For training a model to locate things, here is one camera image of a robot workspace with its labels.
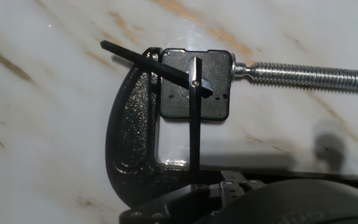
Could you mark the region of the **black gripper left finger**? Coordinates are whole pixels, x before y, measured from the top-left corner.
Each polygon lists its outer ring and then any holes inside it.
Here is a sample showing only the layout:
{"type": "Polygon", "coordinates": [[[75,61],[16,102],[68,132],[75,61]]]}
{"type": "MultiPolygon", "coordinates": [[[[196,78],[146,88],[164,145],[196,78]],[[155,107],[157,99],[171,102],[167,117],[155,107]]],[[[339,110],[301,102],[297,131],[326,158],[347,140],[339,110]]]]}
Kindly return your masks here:
{"type": "Polygon", "coordinates": [[[191,184],[121,213],[119,223],[206,223],[219,209],[219,185],[191,184]]]}

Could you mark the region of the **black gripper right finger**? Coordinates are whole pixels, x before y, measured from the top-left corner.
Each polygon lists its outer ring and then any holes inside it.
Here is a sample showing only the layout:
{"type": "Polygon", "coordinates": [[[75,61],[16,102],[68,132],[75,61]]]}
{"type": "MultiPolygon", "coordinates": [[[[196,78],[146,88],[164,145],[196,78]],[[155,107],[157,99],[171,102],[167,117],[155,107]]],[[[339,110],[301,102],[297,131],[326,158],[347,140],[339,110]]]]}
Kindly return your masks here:
{"type": "Polygon", "coordinates": [[[224,178],[219,184],[222,206],[229,205],[250,190],[265,186],[260,180],[246,179],[240,172],[223,170],[221,171],[221,175],[224,178]]]}

